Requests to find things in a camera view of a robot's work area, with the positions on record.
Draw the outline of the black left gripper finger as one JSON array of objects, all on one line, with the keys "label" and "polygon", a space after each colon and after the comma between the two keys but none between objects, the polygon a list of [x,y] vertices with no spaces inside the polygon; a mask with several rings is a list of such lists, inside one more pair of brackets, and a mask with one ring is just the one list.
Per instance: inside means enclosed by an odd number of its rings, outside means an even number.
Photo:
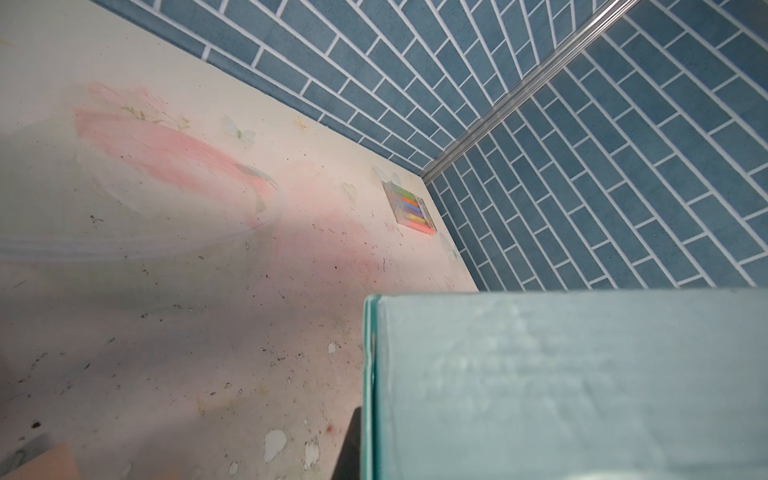
[{"label": "black left gripper finger", "polygon": [[359,480],[361,461],[361,408],[354,409],[337,458],[332,480]]}]

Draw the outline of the light teal paper box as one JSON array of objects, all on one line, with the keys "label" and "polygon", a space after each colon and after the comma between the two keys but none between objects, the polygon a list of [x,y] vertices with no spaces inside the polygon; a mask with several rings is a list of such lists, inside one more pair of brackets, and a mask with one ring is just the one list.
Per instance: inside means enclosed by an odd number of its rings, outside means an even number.
[{"label": "light teal paper box", "polygon": [[364,479],[763,479],[767,293],[371,296]]}]

